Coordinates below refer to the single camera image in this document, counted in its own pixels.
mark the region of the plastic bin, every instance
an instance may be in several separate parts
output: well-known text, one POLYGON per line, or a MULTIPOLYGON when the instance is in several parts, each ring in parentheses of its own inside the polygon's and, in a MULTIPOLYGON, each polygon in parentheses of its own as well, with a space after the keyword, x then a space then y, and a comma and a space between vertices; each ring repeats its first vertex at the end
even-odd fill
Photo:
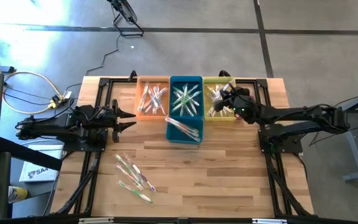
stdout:
POLYGON ((206 121, 233 121, 236 119, 236 117, 234 117, 234 113, 229 114, 229 116, 221 116, 220 112, 216 112, 213 117, 208 116, 208 111, 213 107, 213 101, 209 96, 207 96, 207 94, 211 93, 211 91, 205 87, 205 85, 208 85, 213 90, 215 90, 216 84, 221 84, 222 86, 224 86, 232 80, 234 80, 233 77, 204 77, 203 78, 203 89, 204 89, 203 95, 204 95, 204 111, 205 111, 204 118, 206 121))
POLYGON ((194 116, 190 116, 186 110, 183 112, 182 117, 186 118, 193 118, 193 119, 203 119, 204 117, 204 97, 203 97, 203 79, 201 77, 197 76, 172 76, 170 80, 170 103, 169 103, 169 115, 171 117, 180 117, 180 109, 177 109, 176 111, 172 112, 172 109, 174 106, 172 105, 175 100, 177 100, 177 96, 173 94, 173 87, 178 88, 179 90, 183 91, 183 86, 187 83, 188 84, 188 90, 192 89, 195 85, 198 85, 198 87, 193 91, 195 93, 196 91, 201 91, 201 93, 198 96, 195 96, 193 99, 198 102, 200 105, 195 106, 197 113, 194 114, 194 116))
MULTIPOLYGON (((135 108, 134 108, 134 114, 136 114, 136 118, 139 120, 157 120, 157 119, 165 119, 166 116, 168 116, 169 113, 169 94, 170 94, 170 77, 154 77, 154 76, 142 76, 137 78, 136 83, 136 98, 135 98, 135 108), (140 99, 143 95, 144 86, 146 83, 149 83, 149 87, 153 88, 156 84, 160 84, 160 90, 163 88, 168 88, 168 90, 163 94, 163 96, 160 98, 162 107, 164 108, 165 114, 162 113, 161 109, 157 110, 157 114, 152 114, 152 110, 150 110, 147 114, 143 111, 138 111, 140 99)), ((150 95, 146 94, 145 103, 150 100, 150 95)))
POLYGON ((202 119, 193 119, 191 117, 177 116, 171 117, 189 127, 196 128, 200 134, 200 142, 195 141, 191 137, 187 136, 185 133, 180 131, 173 124, 168 123, 167 125, 167 139, 170 142, 182 143, 182 144, 200 144, 203 141, 204 135, 204 121, 202 119))

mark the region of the gray floor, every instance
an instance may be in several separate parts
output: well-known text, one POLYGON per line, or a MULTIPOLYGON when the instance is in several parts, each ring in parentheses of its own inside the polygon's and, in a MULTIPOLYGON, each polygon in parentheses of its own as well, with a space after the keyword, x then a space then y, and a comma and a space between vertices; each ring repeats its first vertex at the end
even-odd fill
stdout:
MULTIPOLYGON (((129 2, 144 27, 258 28, 252 0, 129 2)), ((358 0, 259 3, 266 29, 358 30, 358 0)), ((112 19, 105 0, 0 0, 0 64, 44 74, 64 91, 80 82, 88 69, 99 66, 103 55, 115 49, 118 34, 24 31, 1 23, 111 27, 112 19)), ((358 35, 267 35, 267 44, 274 76, 284 78, 291 106, 335 104, 358 95, 358 35)), ((237 77, 266 77, 259 34, 159 32, 146 33, 141 39, 120 38, 119 51, 90 75, 128 75, 136 70, 139 75, 215 76, 222 69, 237 77)), ((43 96, 54 94, 43 80, 29 75, 13 77, 8 83, 43 96)), ((42 109, 8 100, 22 110, 42 109)), ((0 136, 19 142, 14 125, 25 117, 3 106, 0 136)), ((338 136, 308 147, 311 138, 303 140, 304 160, 316 214, 358 220, 358 181, 342 181, 343 175, 356 171, 349 146, 338 136)), ((21 166, 21 161, 13 160, 13 179, 18 179, 21 166)), ((14 217, 40 215, 46 200, 47 195, 42 195, 16 203, 14 217)))

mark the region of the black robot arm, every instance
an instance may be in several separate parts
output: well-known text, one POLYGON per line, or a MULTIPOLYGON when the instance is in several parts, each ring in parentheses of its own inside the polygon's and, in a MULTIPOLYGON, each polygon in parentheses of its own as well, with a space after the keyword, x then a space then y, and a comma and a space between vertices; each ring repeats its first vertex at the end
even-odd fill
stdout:
POLYGON ((95 148, 104 149, 108 128, 113 129, 113 141, 118 142, 118 133, 136 124, 118 123, 118 118, 132 118, 135 115, 123 112, 116 100, 112 101, 111 108, 84 105, 72 108, 72 111, 45 119, 35 119, 34 116, 26 118, 16 125, 16 136, 21 140, 55 136, 65 143, 66 151, 95 151, 95 148))
POLYGON ((249 124, 266 125, 274 124, 276 121, 310 121, 296 126, 288 126, 287 130, 280 128, 279 131, 286 136, 315 131, 340 134, 350 128, 347 114, 340 108, 324 104, 302 108, 274 108, 255 102, 248 89, 229 85, 231 90, 221 90, 222 100, 214 102, 214 109, 220 111, 223 106, 232 108, 235 114, 249 124))

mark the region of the desk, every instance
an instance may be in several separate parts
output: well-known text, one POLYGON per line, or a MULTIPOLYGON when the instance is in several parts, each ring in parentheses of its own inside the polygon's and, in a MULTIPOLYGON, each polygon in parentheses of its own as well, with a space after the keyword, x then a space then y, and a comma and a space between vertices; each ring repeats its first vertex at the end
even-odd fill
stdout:
MULTIPOLYGON (((84 77, 79 106, 94 105, 99 79, 84 77)), ((288 107, 283 79, 267 80, 272 106, 288 107)), ((118 100, 122 110, 133 113, 135 83, 115 83, 112 99, 118 100)), ((168 142, 166 127, 164 121, 138 121, 120 134, 120 143, 113 143, 109 132, 98 172, 93 217, 273 217, 266 162, 260 153, 256 124, 240 120, 206 121, 204 141, 199 146, 168 142), (153 205, 116 184, 114 155, 120 152, 134 157, 134 162, 157 188, 157 193, 145 191, 153 205)), ((313 213, 302 164, 292 154, 282 157, 289 189, 313 213)), ((83 152, 74 152, 64 160, 51 212, 61 208, 76 189, 83 158, 83 152)), ((82 205, 86 203, 87 192, 85 189, 82 205)))

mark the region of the orange bin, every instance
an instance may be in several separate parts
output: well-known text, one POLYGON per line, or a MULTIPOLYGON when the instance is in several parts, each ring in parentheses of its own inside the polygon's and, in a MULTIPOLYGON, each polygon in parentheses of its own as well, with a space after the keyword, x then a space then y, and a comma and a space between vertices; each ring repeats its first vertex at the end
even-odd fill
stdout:
MULTIPOLYGON (((165 119, 166 116, 169 114, 169 94, 170 94, 170 85, 169 85, 170 77, 155 77, 155 76, 141 76, 137 78, 136 83, 136 98, 135 98, 135 114, 136 118, 139 120, 156 120, 156 119, 165 119), (163 114, 161 108, 157 110, 157 114, 153 114, 152 110, 150 110, 147 114, 144 113, 146 108, 143 108, 142 111, 138 111, 140 99, 143 95, 143 90, 146 83, 149 83, 149 88, 151 90, 156 85, 160 85, 160 90, 163 88, 167 88, 165 93, 160 97, 160 101, 162 103, 162 107, 164 109, 165 114, 163 114)), ((149 93, 146 94, 145 103, 151 100, 149 93)))

